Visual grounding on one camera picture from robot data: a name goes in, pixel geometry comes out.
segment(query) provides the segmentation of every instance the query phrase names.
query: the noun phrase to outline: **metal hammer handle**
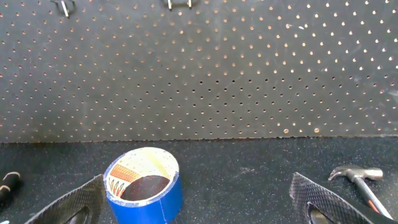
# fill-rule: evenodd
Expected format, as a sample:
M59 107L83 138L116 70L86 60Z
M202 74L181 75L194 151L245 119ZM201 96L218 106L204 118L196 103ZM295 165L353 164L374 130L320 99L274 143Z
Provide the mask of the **metal hammer handle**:
M383 206L383 204L377 199L372 190L366 185L365 181L362 178L355 178L353 181L358 187L361 195L365 198L369 206L375 210L377 213L384 215L387 218L393 219L388 213L387 209Z

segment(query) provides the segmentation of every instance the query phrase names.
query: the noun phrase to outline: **hammer head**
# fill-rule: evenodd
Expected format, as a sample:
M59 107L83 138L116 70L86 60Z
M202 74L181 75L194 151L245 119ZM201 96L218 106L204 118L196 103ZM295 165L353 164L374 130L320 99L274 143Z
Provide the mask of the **hammer head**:
M331 172L329 180L332 180L339 175L347 176L352 182L355 178L381 180L383 178L383 171L379 168L365 169L360 166L340 166Z

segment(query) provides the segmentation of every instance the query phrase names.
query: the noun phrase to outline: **hammer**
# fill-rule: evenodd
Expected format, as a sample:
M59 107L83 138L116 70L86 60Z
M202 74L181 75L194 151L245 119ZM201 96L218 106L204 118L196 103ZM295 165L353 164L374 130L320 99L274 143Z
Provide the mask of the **hammer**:
M381 204L379 199L377 199L375 194L364 181L365 178L369 178L371 180L381 180L383 178L383 171L381 169L365 169L359 166L340 166L331 172L328 180L332 180L334 177L339 175L347 176L352 183L358 186L362 196L366 199L367 203L374 211L392 219L390 213L388 213L387 209Z

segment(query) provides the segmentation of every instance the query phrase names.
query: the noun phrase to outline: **black tabletop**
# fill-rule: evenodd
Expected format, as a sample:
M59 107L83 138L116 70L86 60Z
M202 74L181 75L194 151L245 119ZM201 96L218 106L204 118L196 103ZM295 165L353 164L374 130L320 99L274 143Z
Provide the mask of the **black tabletop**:
M363 203L347 178L327 182L347 164L384 171L383 180L367 183L398 218L397 145L393 137L0 144L0 174L17 170L24 181L0 207L0 223L24 223L121 154L145 146L171 152L180 165L184 202L174 223L296 223L289 197L294 172ZM109 208L101 223L114 223Z

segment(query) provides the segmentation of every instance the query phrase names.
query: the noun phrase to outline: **blue tape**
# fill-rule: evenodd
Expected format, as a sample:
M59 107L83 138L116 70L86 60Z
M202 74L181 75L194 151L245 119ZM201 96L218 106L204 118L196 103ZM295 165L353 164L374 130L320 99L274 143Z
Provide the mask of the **blue tape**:
M182 206L182 185L179 172L173 176L172 183L165 191L154 198L129 202L115 197L107 188L107 176L121 155L107 169L104 175L106 198L119 224L164 224L170 223Z

